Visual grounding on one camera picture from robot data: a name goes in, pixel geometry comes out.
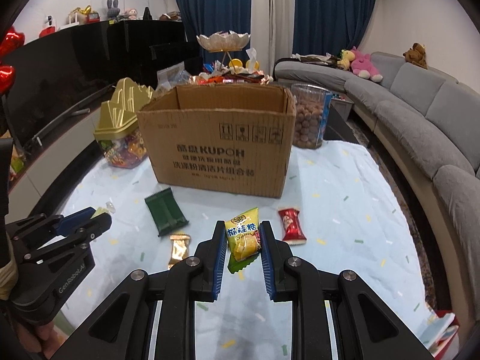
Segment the table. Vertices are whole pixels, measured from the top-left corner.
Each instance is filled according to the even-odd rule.
[[[347,137],[347,131],[340,129],[338,124],[330,133]],[[112,228],[91,243],[96,267],[62,309],[74,326],[134,269],[154,273],[167,268],[171,242],[157,237],[143,202],[165,187],[157,184],[148,160],[133,170],[112,168],[102,160],[67,199],[64,215],[88,205],[105,207],[107,201],[116,208]],[[424,304],[407,222],[362,146],[327,141],[315,151],[293,147],[281,199],[183,187],[172,190],[190,220],[184,231],[192,238],[191,254],[199,242],[211,237],[217,220],[255,206],[260,220],[269,220],[280,239],[277,209],[299,206],[308,241],[293,247],[294,254],[320,270],[355,270],[417,336],[428,326],[431,313]],[[219,300],[196,308],[197,359],[288,359],[290,345],[291,305],[269,300],[260,260],[234,275],[225,266]]]

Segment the blue curtain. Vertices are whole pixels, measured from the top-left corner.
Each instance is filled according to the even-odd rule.
[[[293,52],[330,53],[358,47],[375,0],[295,0]]]
[[[183,25],[189,41],[196,36],[210,36],[217,31],[233,30],[250,33],[251,0],[177,0]],[[212,62],[222,58],[222,53],[203,51],[203,60]],[[232,58],[248,59],[246,52],[235,52]]]

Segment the pink stuffed animal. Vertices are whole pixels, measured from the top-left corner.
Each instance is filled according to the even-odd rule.
[[[370,61],[370,54],[364,55],[356,47],[352,49],[352,53],[355,54],[355,60],[351,64],[353,74],[362,79],[370,79],[374,83],[383,80],[383,76]]]

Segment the red candy wrapper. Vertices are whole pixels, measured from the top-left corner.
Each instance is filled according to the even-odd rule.
[[[300,211],[295,208],[286,208],[278,210],[280,218],[282,218],[283,228],[285,229],[285,241],[289,245],[302,245],[307,242],[307,238],[303,235],[299,221]]]

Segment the candy jar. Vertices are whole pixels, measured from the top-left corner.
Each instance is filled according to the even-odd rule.
[[[291,91],[297,105],[293,144],[317,149],[323,142],[332,92],[309,84],[293,84]]]

